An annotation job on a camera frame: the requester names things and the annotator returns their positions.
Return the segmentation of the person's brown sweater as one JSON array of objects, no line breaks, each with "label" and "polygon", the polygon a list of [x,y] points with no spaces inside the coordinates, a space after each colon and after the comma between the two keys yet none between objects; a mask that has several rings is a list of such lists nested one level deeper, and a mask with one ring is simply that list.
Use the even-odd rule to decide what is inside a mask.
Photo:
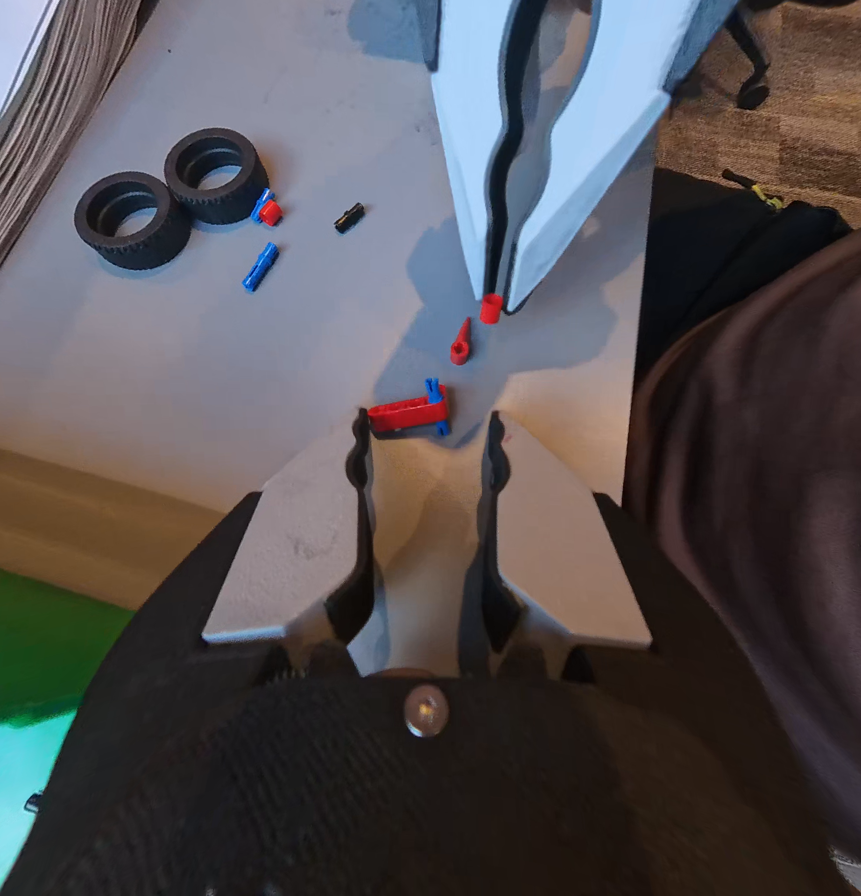
[{"label": "person's brown sweater", "polygon": [[624,500],[750,659],[861,865],[861,228],[661,354]]}]

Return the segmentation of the black yellow tool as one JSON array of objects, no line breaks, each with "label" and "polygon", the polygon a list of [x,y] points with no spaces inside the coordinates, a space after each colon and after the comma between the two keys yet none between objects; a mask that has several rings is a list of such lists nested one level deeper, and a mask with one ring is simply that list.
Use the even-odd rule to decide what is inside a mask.
[{"label": "black yellow tool", "polygon": [[731,169],[725,168],[721,176],[728,182],[736,184],[743,189],[755,195],[763,204],[771,207],[773,210],[783,210],[785,202],[782,196],[768,193],[765,188],[754,179],[735,173]]}]

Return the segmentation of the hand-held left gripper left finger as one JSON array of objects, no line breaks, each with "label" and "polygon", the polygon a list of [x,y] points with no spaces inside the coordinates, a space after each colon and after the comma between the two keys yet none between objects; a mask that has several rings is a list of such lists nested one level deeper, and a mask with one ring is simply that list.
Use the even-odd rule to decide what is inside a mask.
[{"label": "hand-held left gripper left finger", "polygon": [[296,658],[349,649],[376,600],[368,412],[321,436],[272,476],[202,631],[211,646],[281,643]]}]

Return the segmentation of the red angled beam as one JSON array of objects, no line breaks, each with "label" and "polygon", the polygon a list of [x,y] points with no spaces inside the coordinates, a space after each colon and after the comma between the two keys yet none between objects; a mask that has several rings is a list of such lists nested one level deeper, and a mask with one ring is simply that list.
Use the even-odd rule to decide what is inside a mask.
[{"label": "red angled beam", "polygon": [[448,426],[448,402],[446,393],[439,401],[431,401],[425,394],[418,398],[404,399],[369,408],[369,423],[375,434],[416,427]]}]

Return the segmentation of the open instruction booklet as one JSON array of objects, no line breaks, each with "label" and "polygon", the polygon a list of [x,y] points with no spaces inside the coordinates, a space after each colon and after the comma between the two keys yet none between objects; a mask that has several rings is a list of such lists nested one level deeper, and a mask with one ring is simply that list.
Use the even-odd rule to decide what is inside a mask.
[{"label": "open instruction booklet", "polygon": [[144,6],[47,3],[0,111],[0,269],[119,72]]}]

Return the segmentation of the person's black pants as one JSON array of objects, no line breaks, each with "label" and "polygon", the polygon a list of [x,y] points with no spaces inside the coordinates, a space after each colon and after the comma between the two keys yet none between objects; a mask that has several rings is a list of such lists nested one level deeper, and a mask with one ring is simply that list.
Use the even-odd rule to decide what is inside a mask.
[{"label": "person's black pants", "polygon": [[773,210],[742,187],[655,169],[634,385],[684,334],[853,228],[801,200]]}]

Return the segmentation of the black rubber toy tire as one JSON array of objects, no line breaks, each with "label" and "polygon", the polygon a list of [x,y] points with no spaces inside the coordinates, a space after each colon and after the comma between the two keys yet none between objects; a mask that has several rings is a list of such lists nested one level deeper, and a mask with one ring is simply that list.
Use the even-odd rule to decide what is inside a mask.
[{"label": "black rubber toy tire", "polygon": [[112,266],[143,272],[172,261],[187,245],[187,212],[160,179],[125,171],[103,177],[79,199],[78,237]]},{"label": "black rubber toy tire", "polygon": [[165,158],[163,174],[170,193],[193,219],[217,226],[248,218],[269,186],[251,141],[223,127],[180,139]]}]

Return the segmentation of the grey desk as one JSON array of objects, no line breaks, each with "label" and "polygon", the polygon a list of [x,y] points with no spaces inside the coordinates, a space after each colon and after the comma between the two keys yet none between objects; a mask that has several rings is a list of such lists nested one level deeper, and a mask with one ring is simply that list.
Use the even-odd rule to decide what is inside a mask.
[{"label": "grey desk", "polygon": [[[277,230],[196,225],[124,272],[78,238],[105,175],[162,175],[207,126],[251,140]],[[373,667],[481,672],[462,609],[492,409],[621,498],[654,167],[645,140],[528,304],[473,314],[414,14],[398,2],[159,2],[0,270],[0,449],[221,513],[359,406],[450,386],[453,432],[375,442],[384,622]],[[364,219],[334,222],[355,203]],[[268,242],[279,256],[242,281]]]}]

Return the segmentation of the black office chair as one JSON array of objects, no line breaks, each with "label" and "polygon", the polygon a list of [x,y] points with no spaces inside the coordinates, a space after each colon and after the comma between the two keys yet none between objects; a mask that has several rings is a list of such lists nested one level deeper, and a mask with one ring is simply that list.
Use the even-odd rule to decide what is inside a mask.
[{"label": "black office chair", "polygon": [[770,64],[739,6],[727,17],[725,29],[751,66],[749,77],[739,87],[736,105],[741,110],[755,110],[770,94],[767,84]]}]

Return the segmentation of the green plastic bin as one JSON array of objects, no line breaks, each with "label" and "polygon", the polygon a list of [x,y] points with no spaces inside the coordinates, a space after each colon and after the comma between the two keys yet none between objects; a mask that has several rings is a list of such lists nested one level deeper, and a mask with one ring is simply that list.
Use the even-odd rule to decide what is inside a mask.
[{"label": "green plastic bin", "polygon": [[85,689],[133,611],[0,570],[0,886]]}]

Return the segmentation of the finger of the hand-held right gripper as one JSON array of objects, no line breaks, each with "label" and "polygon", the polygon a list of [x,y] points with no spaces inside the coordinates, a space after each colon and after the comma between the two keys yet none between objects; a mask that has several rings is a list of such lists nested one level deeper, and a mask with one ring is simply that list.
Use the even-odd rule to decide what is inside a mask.
[{"label": "finger of the hand-held right gripper", "polygon": [[431,86],[459,239],[473,296],[482,298],[491,224],[490,165],[501,139],[501,59],[513,3],[440,3]]},{"label": "finger of the hand-held right gripper", "polygon": [[700,2],[593,2],[571,83],[542,88],[506,182],[504,310],[513,315],[595,210],[668,105]]}]

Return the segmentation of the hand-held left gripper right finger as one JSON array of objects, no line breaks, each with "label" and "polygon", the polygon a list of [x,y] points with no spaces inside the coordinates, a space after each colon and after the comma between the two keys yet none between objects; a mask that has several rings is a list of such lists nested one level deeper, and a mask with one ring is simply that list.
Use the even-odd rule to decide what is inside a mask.
[{"label": "hand-held left gripper right finger", "polygon": [[485,438],[478,517],[481,621],[500,672],[594,679],[591,648],[653,645],[593,491],[500,411]]}]

